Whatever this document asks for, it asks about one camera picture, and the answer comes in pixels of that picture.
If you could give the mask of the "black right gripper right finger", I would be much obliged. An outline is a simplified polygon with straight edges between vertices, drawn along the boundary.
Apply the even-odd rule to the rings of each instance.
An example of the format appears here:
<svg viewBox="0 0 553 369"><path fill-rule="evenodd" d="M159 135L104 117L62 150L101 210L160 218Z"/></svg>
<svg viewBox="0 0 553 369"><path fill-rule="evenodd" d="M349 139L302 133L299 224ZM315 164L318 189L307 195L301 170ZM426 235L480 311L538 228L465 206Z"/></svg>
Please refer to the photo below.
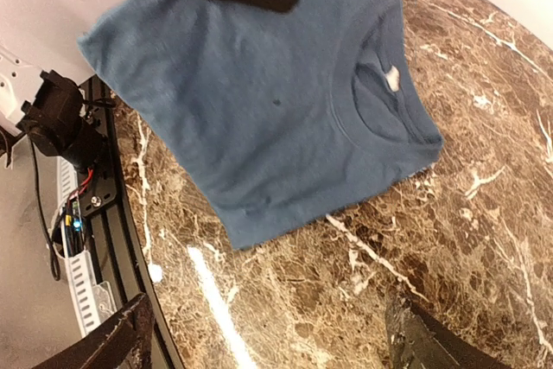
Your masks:
<svg viewBox="0 0 553 369"><path fill-rule="evenodd" d="M405 296L388 298L387 342L394 368L506 368Z"/></svg>

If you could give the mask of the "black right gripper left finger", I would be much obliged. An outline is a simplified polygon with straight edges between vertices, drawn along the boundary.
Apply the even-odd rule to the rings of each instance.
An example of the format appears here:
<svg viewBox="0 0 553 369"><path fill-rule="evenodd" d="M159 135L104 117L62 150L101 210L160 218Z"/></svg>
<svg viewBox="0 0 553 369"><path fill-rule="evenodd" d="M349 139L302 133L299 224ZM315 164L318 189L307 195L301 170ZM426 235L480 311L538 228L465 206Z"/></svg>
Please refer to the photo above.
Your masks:
<svg viewBox="0 0 553 369"><path fill-rule="evenodd" d="M35 369L152 367L154 313L148 296L129 300L85 338L35 366Z"/></svg>

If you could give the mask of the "blue garment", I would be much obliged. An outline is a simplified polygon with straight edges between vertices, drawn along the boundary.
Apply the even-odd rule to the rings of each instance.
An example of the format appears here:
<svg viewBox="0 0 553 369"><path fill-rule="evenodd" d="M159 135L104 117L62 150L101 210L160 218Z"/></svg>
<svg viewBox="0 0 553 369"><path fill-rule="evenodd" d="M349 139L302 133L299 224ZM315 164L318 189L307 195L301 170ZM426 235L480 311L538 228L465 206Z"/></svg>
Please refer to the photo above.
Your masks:
<svg viewBox="0 0 553 369"><path fill-rule="evenodd" d="M436 162L403 0L125 0L78 42L168 146L235 249L383 193Z"/></svg>

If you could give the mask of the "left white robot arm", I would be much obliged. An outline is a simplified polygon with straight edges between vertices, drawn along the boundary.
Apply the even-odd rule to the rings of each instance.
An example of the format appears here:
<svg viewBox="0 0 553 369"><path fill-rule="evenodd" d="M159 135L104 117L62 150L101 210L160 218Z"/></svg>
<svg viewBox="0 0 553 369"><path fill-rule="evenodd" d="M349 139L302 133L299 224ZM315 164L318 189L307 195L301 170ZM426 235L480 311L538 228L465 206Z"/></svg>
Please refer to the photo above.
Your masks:
<svg viewBox="0 0 553 369"><path fill-rule="evenodd" d="M1 0L1 151L9 155L28 137L45 156L59 156L76 169L102 155L104 137L82 116L79 89L91 71L76 39L92 19L120 0ZM277 13L298 0L224 0Z"/></svg>

